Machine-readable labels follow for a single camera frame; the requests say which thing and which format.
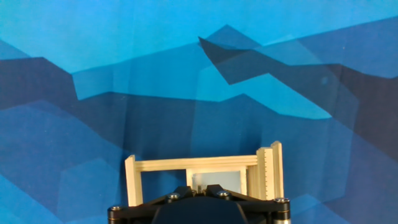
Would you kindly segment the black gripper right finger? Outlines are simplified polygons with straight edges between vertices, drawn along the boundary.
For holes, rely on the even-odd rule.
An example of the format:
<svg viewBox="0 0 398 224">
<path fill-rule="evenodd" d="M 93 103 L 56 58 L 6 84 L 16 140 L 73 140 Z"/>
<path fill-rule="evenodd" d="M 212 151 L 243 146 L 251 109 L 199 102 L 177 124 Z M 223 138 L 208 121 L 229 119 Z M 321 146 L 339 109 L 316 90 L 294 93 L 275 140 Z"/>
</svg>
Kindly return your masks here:
<svg viewBox="0 0 398 224">
<path fill-rule="evenodd" d="M 232 202 L 238 212 L 232 208 L 221 206 L 221 214 L 231 218 L 238 215 L 246 223 L 291 224 L 290 200 L 277 197 L 271 200 L 261 200 L 241 193 L 222 188 L 221 185 L 208 185 L 204 196 Z"/>
</svg>

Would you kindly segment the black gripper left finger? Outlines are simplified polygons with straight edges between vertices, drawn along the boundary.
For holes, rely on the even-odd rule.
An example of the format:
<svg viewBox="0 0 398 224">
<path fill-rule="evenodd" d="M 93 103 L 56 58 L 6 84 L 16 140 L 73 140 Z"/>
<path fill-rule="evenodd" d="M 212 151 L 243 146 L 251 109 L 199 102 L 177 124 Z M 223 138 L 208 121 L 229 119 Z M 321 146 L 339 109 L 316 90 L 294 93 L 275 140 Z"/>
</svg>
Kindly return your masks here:
<svg viewBox="0 0 398 224">
<path fill-rule="evenodd" d="M 115 205 L 108 208 L 108 224 L 128 224 L 136 220 L 153 219 L 158 209 L 168 203 L 194 197 L 196 191 L 189 186 L 179 186 L 173 192 L 141 205 L 124 207 Z"/>
</svg>

